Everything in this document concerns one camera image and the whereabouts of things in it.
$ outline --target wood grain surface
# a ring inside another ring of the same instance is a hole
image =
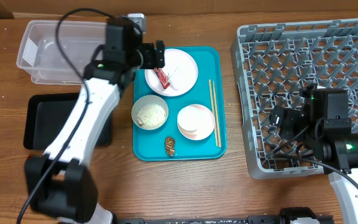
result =
[[[326,175],[255,180],[247,172],[241,133],[241,106],[229,48],[239,26],[358,17],[351,12],[288,12],[150,16],[145,41],[167,46],[208,45],[220,54],[228,147],[211,161],[143,162],[132,152],[133,87],[113,116],[113,141],[95,150],[91,171],[99,202],[121,218],[219,218],[277,214],[280,208],[307,206],[342,223],[337,198]],[[29,19],[0,20],[0,223],[15,223],[27,198],[23,147],[31,96],[78,91],[78,86],[36,85],[16,67],[19,44]],[[23,223],[56,223],[30,209]]]
[[[143,12],[146,15],[245,13],[245,12],[296,12],[358,10],[354,0],[0,0],[11,12],[62,15],[77,7],[93,7],[110,14]]]

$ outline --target red packet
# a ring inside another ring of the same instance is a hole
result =
[[[153,69],[153,71],[155,72],[155,74],[157,75],[158,79],[160,80],[162,88],[164,88],[164,89],[168,88],[168,86],[170,85],[169,82],[168,82],[168,77],[162,71],[162,69],[161,68],[155,68],[155,69]]]

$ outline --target rice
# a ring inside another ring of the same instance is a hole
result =
[[[144,129],[155,129],[165,122],[165,110],[156,104],[146,105],[137,114],[137,122]]]

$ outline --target wooden table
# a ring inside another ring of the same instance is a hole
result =
[[[101,205],[121,218],[144,219],[246,217],[307,206],[316,213],[334,215],[335,222],[342,223],[326,175],[255,180],[248,174],[229,47],[237,28],[245,24],[356,17],[358,11],[148,17],[146,42],[162,39],[167,46],[208,45],[219,52],[228,147],[222,158],[212,161],[140,161],[132,152],[131,86],[114,112],[111,146],[93,155],[91,171]],[[29,151],[22,142],[29,98],[79,90],[78,86],[35,85],[28,73],[16,67],[29,21],[0,20],[0,223],[15,223],[27,198],[23,164]],[[23,223],[55,221],[28,210]]]

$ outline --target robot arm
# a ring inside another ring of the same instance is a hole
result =
[[[357,224],[358,189],[355,186],[358,185],[358,133],[351,133],[347,93],[342,89],[319,89],[316,85],[310,85],[301,90],[300,95],[305,97],[301,110],[276,107],[272,111],[269,132],[278,131],[282,138],[291,139],[289,143],[302,142],[313,153],[299,157],[275,156],[303,161],[307,161],[306,157],[314,156],[321,161],[319,165],[324,165],[324,173],[329,174],[345,223]],[[281,149],[274,149],[269,156]],[[347,174],[355,183],[350,183],[345,179],[346,175],[337,172]]]
[[[358,183],[358,169],[352,169],[350,178]],[[344,223],[358,223],[358,190],[344,177],[333,172],[328,175],[342,210]]]
[[[153,43],[142,43],[145,17],[133,16],[136,18],[108,19],[106,43],[96,48],[91,62],[85,67],[84,86],[63,129],[42,157],[26,160],[27,188],[29,193],[35,192],[29,200],[33,210],[60,218],[65,223],[110,224],[114,220],[114,215],[99,205],[98,190],[89,171],[96,140],[124,90],[134,80],[135,71],[165,65],[163,42],[157,41],[157,49]],[[96,60],[100,51],[103,59]],[[64,149],[83,114],[87,97],[87,110]],[[58,174],[64,175],[64,181],[54,178]]]
[[[59,161],[70,162],[72,159],[77,159],[79,164],[86,165],[89,168],[96,140],[100,135],[104,122],[118,105],[120,97],[118,85],[112,85],[108,80],[91,78],[85,82],[89,88],[90,104],[77,132]],[[44,155],[48,155],[49,159],[54,159],[62,148],[63,143],[80,117],[85,105],[85,99],[86,94],[83,87],[63,129],[53,143],[44,151]]]

